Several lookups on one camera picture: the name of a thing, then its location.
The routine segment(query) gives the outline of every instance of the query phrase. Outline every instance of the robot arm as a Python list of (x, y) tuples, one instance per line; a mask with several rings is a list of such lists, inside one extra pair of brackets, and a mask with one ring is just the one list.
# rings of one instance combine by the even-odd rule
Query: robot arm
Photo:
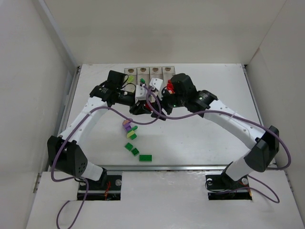
[[(159, 101), (168, 115), (175, 107), (186, 107), (192, 113), (214, 110), (242, 117), (209, 91), (197, 91), (191, 78), (184, 73), (174, 75), (171, 83), (174, 93), (169, 93), (167, 90), (163, 90), (161, 96), (158, 93)], [(244, 156), (230, 163), (220, 175), (217, 182), (224, 189), (234, 189), (236, 183), (252, 171), (264, 172), (279, 150), (278, 140), (255, 125), (220, 113), (201, 113), (199, 116), (220, 125), (249, 148)], [(269, 130), (279, 136), (279, 131), (274, 126)]]
[[(96, 86), (90, 93), (90, 98), (73, 123), (58, 137), (50, 137), (48, 140), (50, 165), (53, 164), (53, 159), (63, 141), (71, 135), (59, 157), (56, 169), (75, 177), (85, 177), (103, 183), (107, 173), (106, 169), (89, 162), (81, 150), (81, 145), (107, 109), (96, 109), (92, 113), (90, 111), (101, 106), (111, 107), (113, 104), (119, 103), (129, 106), (130, 113), (134, 115), (151, 113), (145, 108), (147, 91), (142, 86), (137, 85), (134, 93), (122, 90), (125, 76), (123, 73), (110, 71), (107, 81)], [(171, 83), (173, 91), (169, 92), (165, 89), (163, 80), (152, 78), (150, 82), (150, 87), (157, 90), (157, 99), (168, 115), (173, 108), (186, 107), (192, 113), (217, 110), (241, 117), (209, 91), (197, 91), (191, 78), (184, 73), (173, 76)], [(79, 125), (80, 121), (87, 115), (87, 119)], [(199, 114), (199, 116), (220, 125), (249, 148), (244, 156), (230, 163), (219, 177), (226, 189), (233, 189), (241, 178), (252, 171), (264, 172), (278, 152), (278, 141), (254, 125), (217, 113), (205, 113)], [(271, 126), (269, 129), (278, 135), (278, 130), (275, 127)]]
[(74, 177), (84, 177), (97, 181), (103, 186), (107, 174), (106, 169), (88, 161), (81, 149), (87, 135), (100, 117), (108, 111), (108, 109), (96, 108), (101, 106), (111, 107), (115, 103), (119, 103), (130, 106), (130, 113), (132, 114), (150, 114), (150, 111), (144, 107), (143, 102), (135, 102), (135, 93), (122, 90), (125, 84), (125, 76), (123, 73), (110, 71), (107, 81), (92, 90), (86, 105), (72, 124), (59, 136), (49, 138), (47, 146), (50, 166), (52, 166), (63, 142), (69, 139), (55, 168)]

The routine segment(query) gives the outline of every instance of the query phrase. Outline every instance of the white table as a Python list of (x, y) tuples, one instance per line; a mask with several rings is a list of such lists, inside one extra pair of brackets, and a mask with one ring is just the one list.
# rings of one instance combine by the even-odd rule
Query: white table
[[(173, 64), (94, 64), (83, 65), (72, 103), (68, 124), (76, 117), (95, 85), (105, 81), (109, 70)], [(191, 76), (197, 89), (216, 94), (241, 115), (257, 121), (258, 116), (240, 64), (175, 64), (176, 73)], [(148, 115), (132, 116), (128, 107), (115, 105), (125, 115), (148, 122)], [(175, 109), (174, 116), (188, 112)], [(82, 146), (88, 159), (99, 165), (181, 166), (225, 165), (243, 155), (247, 148), (234, 136), (199, 116), (181, 121), (158, 121), (139, 126), (132, 143), (141, 153), (152, 154), (153, 162), (139, 163), (124, 149), (128, 142), (122, 118), (107, 112)], [(204, 171), (149, 171), (122, 174), (120, 201), (86, 201), (73, 229), (304, 229), (294, 197), (283, 171), (252, 175), (267, 183), (278, 194), (280, 204), (252, 192), (253, 200), (209, 201), (204, 187)], [(61, 228), (67, 228), (80, 206), (76, 201), (78, 183), (51, 181), (50, 172), (42, 174), (27, 229), (55, 229), (61, 206), (72, 200), (60, 216)], [(67, 177), (56, 172), (56, 178)], [(250, 186), (272, 197), (255, 181)]]
[[(283, 171), (252, 173), (280, 198), (275, 204), (258, 193), (253, 200), (208, 200), (204, 172), (123, 172), (120, 201), (86, 201), (73, 229), (304, 229)], [(81, 204), (74, 180), (54, 183), (44, 172), (27, 229), (66, 229)], [(62, 172), (56, 178), (67, 177)], [(252, 187), (274, 198), (253, 180)]]
[[(89, 93), (107, 79), (109, 70), (124, 72), (124, 68), (175, 66), (176, 73), (188, 74), (198, 90), (206, 89), (228, 107), (250, 120), (258, 116), (240, 64), (84, 64), (77, 83), (68, 125), (85, 105)], [(116, 104), (113, 108), (137, 121), (149, 122), (150, 115), (134, 116), (129, 108)], [(176, 108), (172, 116), (189, 114), (186, 108)], [(82, 145), (87, 158), (98, 165), (148, 165), (124, 146), (127, 142), (138, 148), (140, 154), (152, 154), (149, 165), (226, 165), (247, 152), (236, 137), (218, 125), (199, 116), (179, 121), (158, 120), (148, 126), (139, 126), (137, 138), (126, 138), (123, 119), (108, 111), (93, 128)]]

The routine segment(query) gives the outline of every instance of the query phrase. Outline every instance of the purple cable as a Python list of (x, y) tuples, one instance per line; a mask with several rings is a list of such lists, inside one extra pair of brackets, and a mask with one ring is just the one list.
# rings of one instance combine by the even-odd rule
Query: purple cable
[(170, 116), (166, 116), (166, 115), (163, 115), (161, 113), (159, 113), (156, 109), (153, 108), (153, 106), (149, 103), (149, 95), (152, 95), (156, 101), (158, 101), (157, 99), (157, 96), (154, 94), (154, 93), (151, 93), (150, 91), (147, 93), (146, 95), (146, 101), (147, 101), (147, 104), (149, 106), (149, 108), (154, 112), (156, 113), (158, 116), (162, 117), (162, 118), (167, 118), (167, 119), (172, 119), (172, 120), (178, 120), (178, 119), (184, 119), (184, 118), (188, 118), (188, 117), (192, 117), (194, 115), (200, 115), (200, 114), (204, 114), (204, 113), (218, 113), (218, 114), (223, 114), (223, 115), (227, 115), (227, 116), (230, 116), (230, 117), (233, 117), (235, 119), (238, 119), (238, 120), (241, 120), (243, 122), (246, 122), (246, 123), (250, 123), (252, 125), (255, 125), (263, 130), (265, 130), (266, 132), (268, 132), (269, 134), (271, 134), (273, 137), (275, 137), (280, 143), (281, 145), (283, 146), (285, 152), (287, 153), (287, 157), (288, 157), (288, 163), (287, 165), (283, 166), (283, 167), (280, 167), (280, 168), (269, 168), (270, 170), (283, 170), (285, 168), (288, 168), (291, 164), (291, 156), (290, 156), (290, 152), (288, 150), (288, 147), (285, 145), (285, 143), (282, 141), (282, 139), (277, 136), (275, 133), (273, 133), (272, 131), (270, 131), (268, 128), (264, 127), (263, 125), (260, 125), (256, 122), (253, 122), (251, 120), (248, 120), (248, 119), (245, 119), (245, 118), (241, 118), (241, 117), (238, 117), (238, 116), (235, 116), (233, 114), (230, 114), (230, 113), (227, 113), (227, 112), (224, 112), (224, 111), (215, 111), (215, 110), (206, 110), (206, 111), (198, 111), (198, 112), (195, 112), (195, 113), (192, 113), (192, 114), (188, 114), (188, 115), (184, 115), (184, 116), (180, 116), (180, 117), (170, 117)]
[[(154, 94), (154, 93), (151, 93), (151, 90), (147, 93), (146, 95), (146, 101), (147, 101), (147, 104), (148, 106), (150, 107), (150, 109), (155, 113), (157, 114), (158, 116), (162, 117), (162, 118), (167, 118), (167, 119), (172, 119), (172, 120), (179, 120), (179, 119), (184, 119), (184, 118), (188, 118), (188, 117), (192, 117), (194, 115), (199, 115), (199, 114), (204, 114), (204, 113), (219, 113), (219, 114), (224, 114), (224, 115), (227, 115), (227, 116), (231, 116), (235, 119), (238, 119), (238, 120), (241, 120), (243, 122), (246, 122), (246, 123), (250, 123), (252, 125), (255, 125), (265, 131), (267, 131), (268, 133), (270, 133), (272, 136), (274, 136), (280, 143), (281, 145), (283, 146), (283, 148), (285, 149), (286, 153), (287, 153), (287, 157), (288, 157), (288, 163), (287, 165), (281, 167), (281, 168), (270, 168), (270, 170), (282, 170), (282, 169), (285, 169), (285, 168), (288, 168), (291, 164), (291, 156), (290, 156), (290, 152), (288, 150), (288, 147), (285, 145), (285, 143), (282, 141), (282, 139), (277, 136), (275, 133), (273, 133), (272, 131), (270, 131), (268, 128), (264, 127), (263, 125), (260, 125), (260, 124), (257, 124), (253, 121), (250, 121), (248, 119), (245, 119), (245, 118), (241, 118), (241, 117), (238, 117), (238, 116), (235, 116), (235, 115), (232, 115), (230, 113), (227, 113), (227, 112), (223, 112), (223, 111), (215, 111), (215, 110), (207, 110), (207, 111), (199, 111), (199, 112), (195, 112), (193, 114), (188, 114), (188, 115), (185, 115), (185, 116), (180, 116), (180, 117), (169, 117), (169, 116), (166, 116), (166, 115), (163, 115), (161, 114), (160, 112), (156, 111), (156, 109), (153, 108), (153, 106), (149, 103), (149, 96), (153, 96), (155, 98), (156, 101), (158, 101), (157, 99), (157, 96)], [(265, 184), (264, 182), (248, 175), (248, 177), (250, 177), (251, 179), (261, 183), (262, 185), (266, 186), (276, 197), (277, 200), (273, 200), (271, 199), (270, 197), (268, 197), (267, 195), (265, 195), (264, 193), (262, 193), (261, 191), (257, 190), (256, 188), (253, 188), (253, 187), (241, 187), (241, 188), (238, 188), (238, 189), (234, 189), (234, 190), (228, 190), (228, 191), (224, 191), (224, 192), (217, 192), (218, 194), (226, 194), (226, 193), (231, 193), (231, 192), (235, 192), (235, 191), (238, 191), (238, 190), (241, 190), (241, 189), (252, 189), (256, 192), (258, 192), (259, 194), (261, 194), (262, 196), (266, 197), (268, 200), (274, 202), (274, 203), (280, 203), (280, 199), (278, 197), (278, 195), (267, 185)]]
[[(281, 145), (283, 146), (283, 148), (285, 149), (285, 151), (286, 151), (286, 153), (287, 153), (287, 156), (288, 156), (288, 163), (287, 163), (287, 165), (284, 166), (284, 167), (281, 167), (281, 168), (273, 168), (274, 170), (285, 169), (285, 168), (287, 168), (287, 167), (290, 166), (290, 164), (291, 164), (291, 156), (290, 156), (290, 153), (289, 153), (289, 150), (288, 150), (287, 146), (284, 144), (284, 142), (283, 142), (276, 134), (274, 134), (273, 132), (271, 132), (268, 128), (266, 128), (266, 127), (264, 127), (264, 126), (262, 126), (262, 125), (260, 125), (260, 124), (257, 124), (257, 123), (255, 123), (255, 122), (252, 122), (252, 121), (250, 121), (250, 120), (247, 120), (247, 119), (244, 119), (244, 118), (241, 118), (241, 117), (238, 117), (238, 116), (235, 116), (235, 115), (232, 115), (232, 114), (230, 114), (230, 113), (223, 112), (223, 111), (207, 110), (207, 111), (199, 111), (199, 112), (196, 112), (196, 113), (193, 113), (193, 114), (189, 114), (189, 115), (185, 115), (185, 116), (181, 116), (181, 117), (169, 117), (169, 116), (166, 116), (166, 115), (161, 114), (161, 111), (162, 111), (161, 104), (160, 104), (159, 100), (157, 99), (157, 96), (156, 96), (154, 93), (151, 93), (152, 88), (149, 89), (149, 88), (147, 88), (145, 85), (144, 85), (143, 87), (144, 87), (146, 90), (148, 90), (148, 92), (147, 92), (147, 94), (146, 94), (146, 102), (147, 102), (148, 106), (150, 107), (150, 109), (151, 109), (154, 113), (156, 113), (156, 114), (158, 115), (154, 120), (152, 120), (152, 121), (150, 121), (150, 122), (148, 122), (148, 123), (136, 122), (136, 121), (134, 121), (134, 120), (132, 120), (132, 119), (126, 117), (125, 115), (121, 114), (121, 113), (118, 112), (117, 110), (115, 110), (115, 109), (113, 109), (113, 108), (111, 108), (111, 107), (107, 107), (107, 106), (96, 107), (96, 108), (92, 109), (92, 110), (90, 111), (90, 113), (93, 113), (94, 111), (97, 111), (97, 110), (99, 110), (99, 109), (108, 109), (108, 110), (114, 111), (116, 114), (118, 114), (118, 115), (120, 115), (121, 117), (123, 117), (123, 118), (129, 120), (130, 122), (135, 123), (135, 124), (138, 124), (138, 125), (149, 125), (149, 124), (152, 124), (152, 123), (156, 122), (156, 121), (159, 119), (159, 117), (163, 117), (163, 118), (167, 118), (167, 119), (172, 119), (172, 120), (178, 120), (178, 119), (184, 119), (184, 118), (188, 118), (188, 117), (192, 117), (192, 116), (194, 116), (194, 115), (199, 115), (199, 114), (204, 114), (204, 113), (219, 113), (219, 114), (224, 114), (224, 115), (232, 116), (233, 118), (236, 118), (236, 119), (238, 119), (238, 120), (241, 120), (241, 121), (244, 121), (244, 122), (247, 122), (247, 123), (251, 123), (252, 125), (255, 125), (255, 126), (259, 127), (259, 128), (262, 128), (263, 130), (267, 131), (267, 132), (270, 133), (272, 136), (274, 136), (276, 139), (278, 139), (278, 141), (281, 143)], [(157, 104), (158, 104), (159, 112), (158, 112), (156, 109), (154, 109), (153, 106), (151, 105), (151, 103), (150, 103), (150, 101), (149, 101), (149, 95), (152, 95), (152, 96), (155, 98), (155, 100), (156, 100), (156, 102), (157, 102)], [(63, 144), (62, 144), (61, 147), (59, 148), (59, 150), (58, 150), (58, 152), (57, 152), (57, 154), (56, 154), (56, 156), (55, 156), (55, 158), (54, 158), (54, 161), (53, 161), (53, 163), (52, 163), (52, 167), (51, 167), (51, 179), (52, 179), (52, 181), (54, 181), (54, 182), (61, 182), (61, 181), (65, 181), (65, 180), (74, 179), (74, 177), (67, 177), (67, 178), (64, 178), (64, 179), (55, 179), (55, 177), (54, 177), (54, 170), (55, 170), (55, 166), (56, 166), (56, 163), (57, 163), (57, 161), (58, 161), (58, 158), (59, 158), (61, 152), (63, 151), (63, 149), (65, 148), (66, 144), (68, 143), (69, 139), (73, 136), (73, 134), (78, 130), (78, 128), (83, 124), (83, 122), (84, 122), (89, 116), (90, 116), (90, 115), (87, 114), (87, 115), (86, 115), (86, 116), (76, 125), (76, 127), (71, 131), (71, 133), (69, 134), (69, 136), (67, 137), (67, 139), (63, 142)], [(263, 182), (257, 180), (257, 179), (254, 178), (254, 177), (251, 177), (251, 176), (249, 176), (249, 177), (252, 178), (252, 179), (254, 179), (254, 180), (256, 180), (257, 182), (259, 182), (259, 183), (265, 185), (268, 189), (270, 189), (270, 190), (274, 193), (274, 195), (276, 196), (277, 201), (272, 200), (271, 198), (269, 198), (268, 196), (266, 196), (266, 195), (263, 194), (262, 192), (258, 191), (258, 190), (255, 189), (255, 188), (252, 188), (252, 187), (242, 187), (242, 188), (238, 188), (238, 189), (235, 189), (235, 190), (230, 190), (230, 191), (226, 191), (226, 192), (220, 192), (220, 194), (230, 193), (230, 192), (234, 192), (234, 191), (237, 191), (237, 190), (240, 190), (240, 189), (252, 189), (252, 190), (257, 191), (258, 193), (260, 193), (261, 195), (263, 195), (264, 197), (268, 198), (269, 200), (271, 200), (271, 201), (274, 202), (274, 203), (279, 203), (279, 202), (280, 202), (280, 200), (279, 200), (277, 194), (276, 194), (268, 185), (264, 184)], [(84, 178), (83, 180), (84, 180), (85, 183), (86, 183), (86, 192), (85, 192), (84, 198), (83, 198), (83, 200), (82, 200), (82, 202), (81, 202), (81, 206), (80, 206), (80, 208), (79, 208), (79, 210), (78, 210), (78, 212), (77, 212), (77, 214), (76, 214), (76, 216), (75, 216), (73, 222), (72, 222), (71, 225), (68, 227), (68, 229), (72, 228), (72, 226), (74, 225), (74, 223), (75, 223), (75, 221), (76, 221), (76, 219), (77, 219), (77, 217), (78, 217), (78, 215), (79, 215), (79, 213), (80, 213), (80, 211), (81, 211), (81, 209), (82, 209), (82, 206), (83, 206), (83, 204), (84, 204), (84, 202), (85, 202), (85, 200), (86, 200), (88, 191), (89, 191), (89, 184), (88, 184), (87, 179)], [(57, 217), (56, 217), (56, 226), (57, 226), (58, 229), (61, 229), (61, 228), (59, 227), (59, 223), (58, 223), (59, 215), (60, 215), (61, 211), (63, 210), (63, 208), (64, 208), (69, 202), (70, 202), (70, 201), (67, 201), (67, 202), (61, 207), (61, 209), (59, 210), (59, 212), (58, 212), (58, 214), (57, 214)]]
[[(161, 112), (161, 111), (162, 111), (162, 108), (161, 108), (160, 102), (157, 101), (157, 104), (158, 104), (159, 111)], [(152, 120), (151, 122), (148, 122), (148, 123), (139, 123), (139, 122), (136, 122), (136, 121), (134, 121), (134, 120), (132, 120), (132, 119), (126, 117), (125, 115), (121, 114), (121, 113), (118, 112), (117, 110), (115, 110), (115, 109), (113, 109), (113, 108), (111, 108), (111, 107), (107, 107), (107, 106), (99, 106), (99, 107), (96, 107), (96, 108), (92, 109), (92, 110), (90, 111), (90, 113), (93, 113), (93, 112), (95, 112), (95, 111), (97, 111), (97, 110), (100, 110), (100, 109), (108, 109), (108, 110), (114, 111), (115, 113), (117, 113), (117, 114), (120, 115), (121, 117), (123, 117), (123, 118), (129, 120), (129, 121), (132, 122), (132, 123), (138, 124), (138, 125), (149, 125), (149, 124), (152, 124), (152, 123), (156, 122), (156, 121), (159, 119), (159, 117), (160, 117), (160, 116), (158, 115), (158, 116), (157, 116), (154, 120)], [(86, 116), (76, 125), (76, 127), (71, 131), (71, 133), (68, 135), (67, 139), (62, 143), (61, 147), (59, 148), (59, 150), (58, 150), (58, 152), (57, 152), (57, 154), (56, 154), (56, 156), (55, 156), (55, 158), (54, 158), (54, 161), (53, 161), (53, 163), (52, 163), (52, 167), (51, 167), (51, 179), (52, 179), (52, 181), (54, 181), (54, 182), (62, 182), (62, 181), (65, 181), (65, 180), (74, 179), (74, 177), (67, 177), (67, 178), (64, 178), (64, 179), (55, 179), (55, 177), (54, 177), (54, 170), (55, 170), (55, 166), (56, 166), (56, 163), (57, 163), (57, 161), (58, 161), (58, 158), (59, 158), (61, 152), (63, 151), (63, 149), (65, 148), (66, 144), (68, 143), (69, 139), (70, 139), (70, 138), (73, 136), (73, 134), (80, 128), (80, 126), (83, 124), (83, 122), (84, 122), (89, 116), (90, 116), (90, 114), (87, 114), (87, 115), (86, 115)], [(86, 192), (85, 192), (84, 198), (83, 198), (83, 200), (82, 200), (82, 202), (81, 202), (81, 206), (80, 206), (78, 212), (76, 213), (76, 216), (75, 216), (73, 222), (72, 222), (71, 225), (68, 227), (68, 229), (70, 229), (70, 228), (73, 227), (73, 225), (74, 225), (74, 223), (75, 223), (75, 221), (76, 221), (76, 219), (77, 219), (79, 213), (81, 212), (82, 206), (83, 206), (83, 204), (84, 204), (84, 202), (85, 202), (85, 200), (86, 200), (86, 197), (87, 197), (87, 194), (88, 194), (88, 191), (89, 191), (89, 184), (88, 184), (87, 179), (84, 178), (83, 180), (84, 180), (85, 183), (86, 183)], [(61, 211), (63, 210), (63, 208), (64, 208), (69, 202), (70, 202), (70, 200), (68, 200), (68, 201), (61, 207), (61, 209), (59, 210), (59, 212), (58, 212), (58, 214), (57, 214), (57, 217), (56, 217), (56, 226), (57, 226), (57, 229), (61, 229), (61, 228), (59, 227), (59, 223), (58, 223), (59, 215), (60, 215)]]
[(262, 196), (266, 197), (268, 200), (270, 200), (270, 201), (272, 201), (272, 202), (274, 202), (276, 204), (280, 203), (280, 198), (278, 197), (278, 195), (267, 184), (265, 184), (264, 182), (254, 178), (254, 177), (252, 177), (250, 175), (248, 175), (248, 177), (253, 179), (253, 180), (255, 180), (255, 181), (257, 181), (257, 182), (259, 182), (259, 183), (261, 183), (266, 188), (268, 188), (275, 195), (276, 200), (271, 199), (270, 197), (268, 197), (267, 195), (265, 195), (264, 193), (262, 193), (261, 191), (257, 190), (256, 188), (253, 188), (253, 187), (240, 187), (240, 188), (237, 188), (237, 189), (234, 189), (234, 190), (229, 190), (229, 191), (224, 191), (224, 192), (217, 192), (217, 194), (227, 194), (227, 193), (236, 192), (236, 191), (242, 190), (242, 189), (252, 189), (252, 190), (258, 192), (259, 194), (261, 194)]

